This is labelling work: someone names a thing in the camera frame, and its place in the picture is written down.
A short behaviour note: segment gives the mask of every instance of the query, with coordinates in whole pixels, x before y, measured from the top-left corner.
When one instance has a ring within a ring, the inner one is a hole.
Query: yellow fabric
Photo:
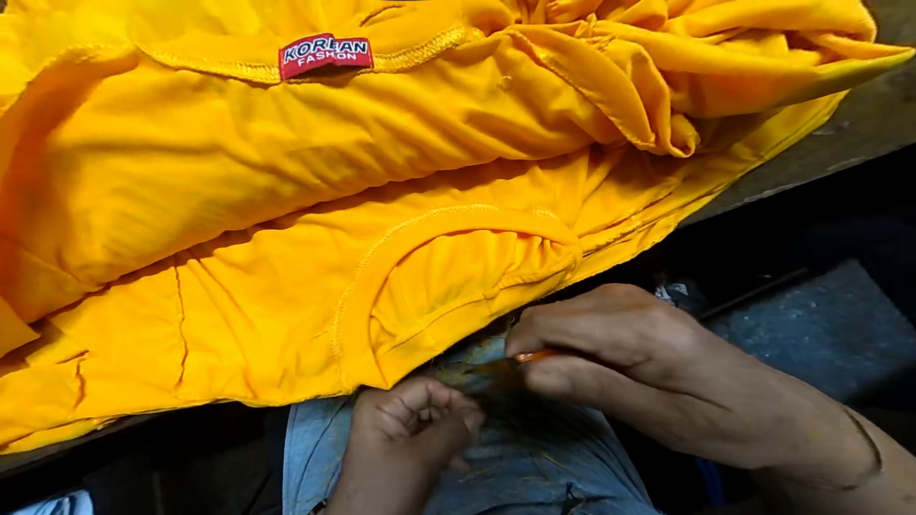
[[[376,67],[281,82],[322,32]],[[0,452],[390,387],[911,57],[875,33],[857,0],[14,0]]]

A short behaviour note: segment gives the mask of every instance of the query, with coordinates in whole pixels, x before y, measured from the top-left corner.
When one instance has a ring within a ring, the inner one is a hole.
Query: finger
[[[626,316],[630,314],[601,310],[544,310],[519,321],[509,331],[506,354],[514,356],[519,352],[533,352],[552,346],[595,356],[608,354],[608,357],[628,362],[626,354],[629,351],[645,353],[644,345],[636,345],[640,338],[634,321]],[[616,349],[626,351],[626,354],[616,353]]]
[[[474,439],[483,413],[450,411],[414,437],[414,452],[433,469],[447,466]]]
[[[523,367],[525,384],[541,395],[590,406],[637,428],[671,418],[671,395],[575,356],[551,356]]]
[[[420,376],[398,383],[389,391],[369,390],[360,400],[373,410],[360,409],[389,434],[413,433],[419,420],[429,420],[436,411],[479,410],[476,402],[435,378]]]

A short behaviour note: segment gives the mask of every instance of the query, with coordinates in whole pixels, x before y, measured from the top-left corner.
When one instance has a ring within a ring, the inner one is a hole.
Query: person's left hand
[[[412,378],[356,400],[350,439],[327,515],[423,512],[430,489],[480,432],[476,402],[434,378]]]

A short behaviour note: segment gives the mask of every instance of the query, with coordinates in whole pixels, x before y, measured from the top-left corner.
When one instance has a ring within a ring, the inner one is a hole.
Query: fingernail
[[[470,410],[464,414],[464,425],[467,426],[468,432],[477,435],[480,433],[481,426],[484,425],[486,415],[482,411]]]

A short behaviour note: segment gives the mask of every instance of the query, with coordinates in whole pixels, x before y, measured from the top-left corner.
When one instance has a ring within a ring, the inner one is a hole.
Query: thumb
[[[472,442],[484,423],[484,414],[475,409],[449,411],[414,437],[414,447],[427,463],[439,470]]]
[[[669,418],[670,397],[604,365],[578,356],[550,356],[525,365],[531,391],[591,406],[635,427]]]

